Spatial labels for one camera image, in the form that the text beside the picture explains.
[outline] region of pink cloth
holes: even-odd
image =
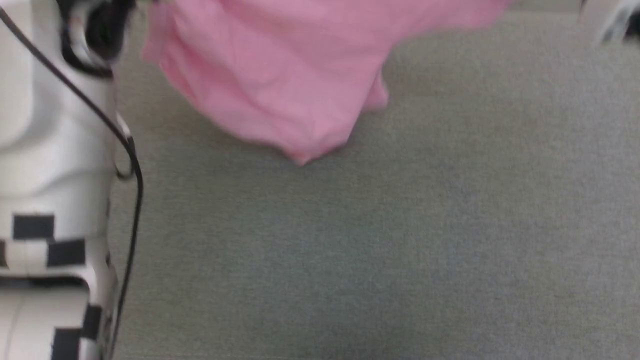
[[[143,58],[233,135],[303,165],[387,105],[398,42],[491,24],[512,0],[174,0],[149,11]]]

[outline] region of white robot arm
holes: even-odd
[[[112,359],[143,185],[111,71],[134,1],[0,0],[0,360]],[[587,0],[580,26],[598,45],[628,40],[639,14],[640,0]],[[139,189],[120,288],[106,238],[117,142]]]

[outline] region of white object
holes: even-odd
[[[56,1],[0,1],[118,121],[113,79],[63,59]],[[118,286],[106,231],[116,138],[2,22],[0,47],[0,359],[110,360]]]

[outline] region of black wire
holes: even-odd
[[[74,92],[95,114],[103,121],[103,123],[111,130],[111,132],[118,138],[118,141],[122,144],[124,149],[129,155],[131,161],[131,168],[136,175],[138,183],[138,193],[136,195],[136,207],[133,216],[133,225],[131,229],[131,242],[129,244],[129,255],[127,257],[127,266],[125,268],[124,277],[122,279],[122,288],[120,290],[120,298],[118,299],[118,307],[115,319],[115,330],[113,334],[111,353],[115,348],[115,344],[118,338],[118,330],[120,328],[120,319],[122,317],[122,309],[124,308],[125,298],[127,297],[127,290],[129,288],[129,281],[131,279],[131,269],[133,267],[133,261],[136,254],[136,244],[138,241],[138,224],[140,222],[140,212],[142,209],[142,198],[144,192],[144,183],[142,179],[142,169],[140,169],[140,163],[136,156],[135,150],[129,144],[125,136],[120,132],[115,123],[109,119],[109,117],[93,102],[87,95],[85,95],[77,86],[67,78],[60,69],[58,69],[49,60],[45,54],[43,54],[38,48],[24,35],[24,33],[13,22],[11,17],[6,13],[4,8],[0,6],[0,20],[6,25],[6,27],[15,35],[15,37],[24,45],[29,52],[40,62],[44,67],[49,69],[62,83],[64,83],[69,90]]]

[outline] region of gray surface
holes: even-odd
[[[580,10],[581,0],[516,0],[514,10],[534,12],[574,12]]]
[[[638,359],[640,51],[574,25],[403,45],[389,109],[304,168],[131,56],[147,197],[117,360]]]

